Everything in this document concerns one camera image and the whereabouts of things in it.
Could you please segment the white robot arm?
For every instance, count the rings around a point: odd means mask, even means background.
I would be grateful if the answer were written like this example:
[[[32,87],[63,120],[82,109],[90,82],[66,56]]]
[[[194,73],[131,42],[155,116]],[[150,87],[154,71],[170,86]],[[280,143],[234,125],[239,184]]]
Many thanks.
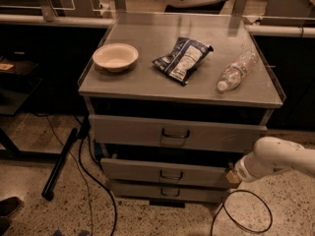
[[[226,173],[226,179],[233,184],[251,183],[290,170],[314,177],[315,149],[275,137],[263,137]]]

